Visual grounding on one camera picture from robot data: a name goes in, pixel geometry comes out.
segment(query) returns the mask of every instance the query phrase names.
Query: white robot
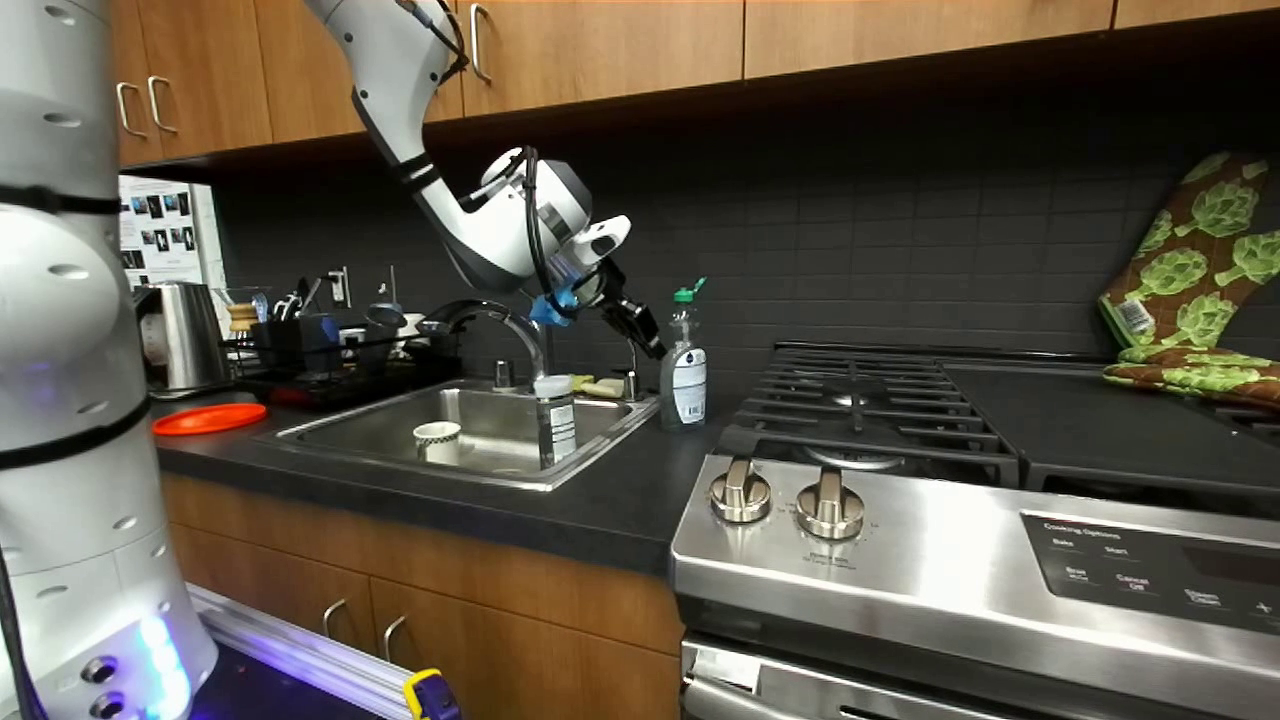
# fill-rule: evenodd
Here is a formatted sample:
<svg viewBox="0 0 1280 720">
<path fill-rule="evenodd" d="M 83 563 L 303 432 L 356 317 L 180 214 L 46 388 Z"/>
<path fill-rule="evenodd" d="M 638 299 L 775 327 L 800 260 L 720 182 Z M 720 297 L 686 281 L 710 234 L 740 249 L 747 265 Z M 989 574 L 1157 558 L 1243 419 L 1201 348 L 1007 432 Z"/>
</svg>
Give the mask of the white robot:
<svg viewBox="0 0 1280 720">
<path fill-rule="evenodd" d="M 419 129 L 465 63 L 440 0 L 311 0 L 356 109 L 481 291 L 540 281 L 540 317 L 602 307 L 661 356 L 567 165 L 504 153 L 470 209 Z M 168 550 L 136 317 L 116 260 L 105 0 L 0 5 L 0 720 L 189 716 L 218 665 Z"/>
</svg>

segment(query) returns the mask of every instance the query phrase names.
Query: cabinet handle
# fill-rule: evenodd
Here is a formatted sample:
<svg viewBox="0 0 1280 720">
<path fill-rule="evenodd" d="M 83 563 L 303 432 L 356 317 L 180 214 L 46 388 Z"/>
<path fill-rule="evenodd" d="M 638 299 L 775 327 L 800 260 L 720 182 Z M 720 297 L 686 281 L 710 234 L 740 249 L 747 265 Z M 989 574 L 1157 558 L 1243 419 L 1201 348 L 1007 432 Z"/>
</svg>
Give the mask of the cabinet handle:
<svg viewBox="0 0 1280 720">
<path fill-rule="evenodd" d="M 486 5 L 472 5 L 470 9 L 470 22 L 472 22 L 472 72 L 491 84 L 491 74 L 486 72 L 486 60 L 481 60 L 481 19 L 487 19 L 487 9 Z"/>
<path fill-rule="evenodd" d="M 410 624 L 410 614 L 397 614 L 397 618 L 386 627 L 386 661 L 387 661 L 387 665 L 397 665 L 397 648 L 391 648 L 391 643 L 397 643 L 397 633 L 402 633 L 404 624 Z"/>
<path fill-rule="evenodd" d="M 116 84 L 116 117 L 119 117 L 119 130 L 126 130 L 126 137 L 136 137 L 136 141 L 147 141 L 147 130 L 134 129 L 129 95 L 145 95 L 145 87 L 126 84 L 126 81 Z"/>
<path fill-rule="evenodd" d="M 346 612 L 347 609 L 347 601 L 340 595 L 340 601 L 334 601 L 325 612 L 321 612 L 321 633 L 334 640 L 334 614 L 337 612 Z"/>
<path fill-rule="evenodd" d="M 166 87 L 166 90 L 173 90 L 168 74 L 147 74 L 147 109 L 151 109 L 151 123 L 176 137 L 176 129 L 173 129 L 173 123 L 166 123 L 166 111 L 159 111 L 159 87 Z"/>
</svg>

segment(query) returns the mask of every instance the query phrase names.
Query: black backsplash tile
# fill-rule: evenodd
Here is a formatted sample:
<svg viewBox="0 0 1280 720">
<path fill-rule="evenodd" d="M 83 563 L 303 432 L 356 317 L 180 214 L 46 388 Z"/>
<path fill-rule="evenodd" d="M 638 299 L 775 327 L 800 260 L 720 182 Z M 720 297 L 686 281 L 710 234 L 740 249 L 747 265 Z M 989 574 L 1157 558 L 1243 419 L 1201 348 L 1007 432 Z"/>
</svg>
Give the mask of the black backsplash tile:
<svg viewBox="0 0 1280 720">
<path fill-rule="evenodd" d="M 1096 291 L 1167 182 L 1214 149 L 1269 141 L 1278 153 L 1280 141 L 1278 90 L 1262 102 L 1254 87 L 1219 87 L 1217 102 L 1183 111 L 1151 102 L 1157 90 L 1020 87 L 944 111 L 834 100 L 753 118 L 553 130 L 544 154 L 574 158 L 597 209 L 638 221 L 619 252 L 638 299 L 670 317 L 674 287 L 710 277 L 702 338 L 715 390 L 762 379 L 770 343 L 796 334 L 1112 356 Z M 448 158 L 470 192 L 491 154 Z M 290 287 L 353 265 L 356 299 L 370 299 L 397 265 L 404 302 L 470 297 L 373 154 L 225 169 L 218 192 L 232 287 Z M 1280 291 L 1269 287 L 1227 343 L 1280 356 L 1278 327 Z M 555 332 L 553 353 L 555 369 L 627 360 L 597 317 Z"/>
</svg>

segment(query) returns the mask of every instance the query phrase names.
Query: upper cabinet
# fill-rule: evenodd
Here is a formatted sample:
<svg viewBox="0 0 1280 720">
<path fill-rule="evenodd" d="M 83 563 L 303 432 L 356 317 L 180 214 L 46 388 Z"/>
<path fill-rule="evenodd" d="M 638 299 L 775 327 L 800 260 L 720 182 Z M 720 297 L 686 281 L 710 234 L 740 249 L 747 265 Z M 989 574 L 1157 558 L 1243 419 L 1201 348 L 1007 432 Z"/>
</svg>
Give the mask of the upper cabinet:
<svg viewBox="0 0 1280 720">
<path fill-rule="evenodd" d="M 1116 28 L 1280 11 L 1280 0 L 1116 0 Z"/>
<path fill-rule="evenodd" d="M 744 74 L 992 48 L 1112 28 L 1112 0 L 744 0 Z"/>
<path fill-rule="evenodd" d="M 740 0 L 477 0 L 465 117 L 740 81 Z"/>
<path fill-rule="evenodd" d="M 272 141 L 252 0 L 116 0 L 116 60 L 129 118 L 159 141 L 159 154 L 200 154 Z"/>
<path fill-rule="evenodd" d="M 141 0 L 112 0 L 116 158 L 126 169 L 166 158 L 159 129 L 147 117 L 147 48 L 136 5 Z"/>
<path fill-rule="evenodd" d="M 264 84 L 277 144 L 363 130 L 340 45 L 303 0 L 256 0 Z M 444 84 L 427 118 L 461 117 L 461 81 Z"/>
</svg>

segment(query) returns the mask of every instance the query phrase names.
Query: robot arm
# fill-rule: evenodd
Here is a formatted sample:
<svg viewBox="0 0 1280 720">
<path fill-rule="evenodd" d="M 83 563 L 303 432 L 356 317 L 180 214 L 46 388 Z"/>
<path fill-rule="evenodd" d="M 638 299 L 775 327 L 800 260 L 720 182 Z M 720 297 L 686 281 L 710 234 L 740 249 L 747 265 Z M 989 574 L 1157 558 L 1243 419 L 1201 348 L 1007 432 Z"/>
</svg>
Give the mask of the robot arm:
<svg viewBox="0 0 1280 720">
<path fill-rule="evenodd" d="M 444 0 L 307 5 L 347 57 L 363 129 L 472 287 L 517 291 L 537 277 L 544 320 L 567 325 L 575 307 L 602 307 L 618 332 L 664 356 L 652 312 L 625 297 L 625 272 L 607 260 L 631 221 L 593 221 L 593 192 L 567 165 L 513 149 L 487 165 L 472 209 L 444 182 L 419 130 L 438 87 L 465 69 L 461 28 Z"/>
</svg>

